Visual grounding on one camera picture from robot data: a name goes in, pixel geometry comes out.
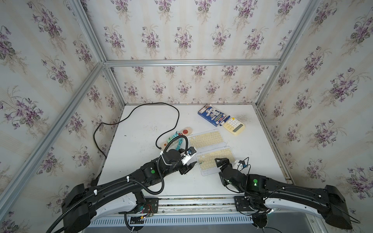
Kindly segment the white keyboard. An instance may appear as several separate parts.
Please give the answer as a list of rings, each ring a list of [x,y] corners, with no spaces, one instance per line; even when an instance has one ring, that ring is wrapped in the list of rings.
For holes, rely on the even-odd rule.
[[[233,163],[236,160],[231,148],[227,146],[197,153],[196,159],[200,167],[201,175],[209,176],[219,173],[220,169],[217,167],[215,159],[223,158],[227,158],[230,163]]]
[[[226,142],[218,129],[190,135],[188,136],[188,141],[197,152],[205,152],[226,146]]]

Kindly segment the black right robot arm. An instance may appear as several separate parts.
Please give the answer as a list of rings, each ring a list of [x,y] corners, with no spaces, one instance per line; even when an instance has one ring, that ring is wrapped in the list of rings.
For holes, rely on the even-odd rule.
[[[348,213],[346,199],[332,185],[325,188],[307,188],[282,183],[258,174],[244,174],[248,164],[239,160],[232,165],[228,158],[216,158],[219,176],[224,187],[234,187],[236,210],[251,216],[253,224],[263,228],[267,215],[275,210],[292,210],[306,213],[325,221],[326,224],[351,230],[360,221]]]

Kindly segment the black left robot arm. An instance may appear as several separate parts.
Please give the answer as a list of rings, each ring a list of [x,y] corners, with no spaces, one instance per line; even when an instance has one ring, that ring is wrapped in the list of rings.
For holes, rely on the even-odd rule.
[[[196,149],[188,145],[188,138],[180,135],[173,138],[160,152],[159,157],[144,164],[133,173],[102,185],[85,188],[83,184],[75,186],[61,205],[62,214],[47,229],[48,233],[63,222],[58,232],[78,233],[85,229],[97,216],[99,208],[128,193],[145,190],[158,195],[165,188],[164,178],[174,172],[187,174],[193,164],[189,160]]]

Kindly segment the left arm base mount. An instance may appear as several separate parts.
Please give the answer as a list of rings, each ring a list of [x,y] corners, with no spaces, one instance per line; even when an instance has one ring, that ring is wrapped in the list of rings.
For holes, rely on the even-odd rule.
[[[127,207],[125,211],[119,212],[124,215],[124,223],[131,233],[138,233],[143,228],[143,220],[158,212],[159,198],[145,198],[142,191],[133,193],[135,206],[131,209]],[[142,214],[135,217],[135,220],[128,220],[130,214]]]

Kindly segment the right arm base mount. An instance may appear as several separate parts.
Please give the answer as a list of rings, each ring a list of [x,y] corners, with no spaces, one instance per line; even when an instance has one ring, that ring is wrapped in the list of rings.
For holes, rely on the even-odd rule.
[[[272,209],[264,205],[252,202],[249,197],[234,196],[236,211],[248,216],[252,220],[252,225],[258,229],[264,230],[268,224],[268,214]]]

